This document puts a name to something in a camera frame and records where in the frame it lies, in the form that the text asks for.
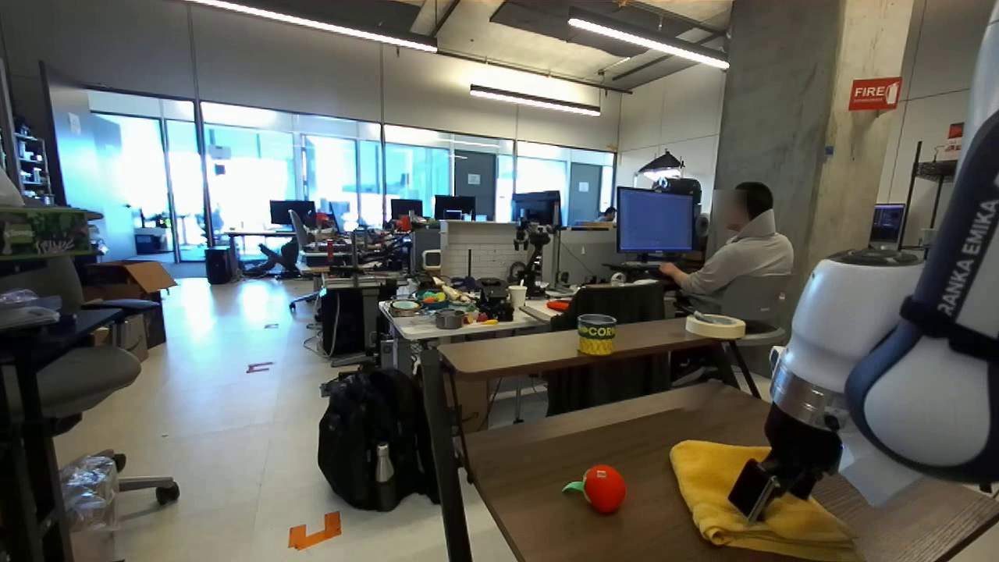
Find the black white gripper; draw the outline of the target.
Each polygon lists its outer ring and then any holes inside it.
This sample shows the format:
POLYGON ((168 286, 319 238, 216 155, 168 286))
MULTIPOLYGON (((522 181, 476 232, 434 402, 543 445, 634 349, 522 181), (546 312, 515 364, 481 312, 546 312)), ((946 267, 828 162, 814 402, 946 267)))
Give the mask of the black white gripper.
POLYGON ((921 483, 913 470, 888 461, 856 423, 823 415, 821 426, 806 426, 772 405, 764 437, 767 453, 750 461, 726 492, 726 503, 750 522, 764 522, 780 498, 843 492, 860 510, 882 510, 921 483))

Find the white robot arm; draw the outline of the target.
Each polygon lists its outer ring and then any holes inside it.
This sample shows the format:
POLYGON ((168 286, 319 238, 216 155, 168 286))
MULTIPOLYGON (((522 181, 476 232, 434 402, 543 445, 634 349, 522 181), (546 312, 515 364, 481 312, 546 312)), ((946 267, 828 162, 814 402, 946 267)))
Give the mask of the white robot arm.
POLYGON ((750 522, 828 474, 868 503, 918 477, 999 481, 999 11, 928 257, 856 250, 810 269, 774 364, 764 437, 767 453, 726 494, 750 522))

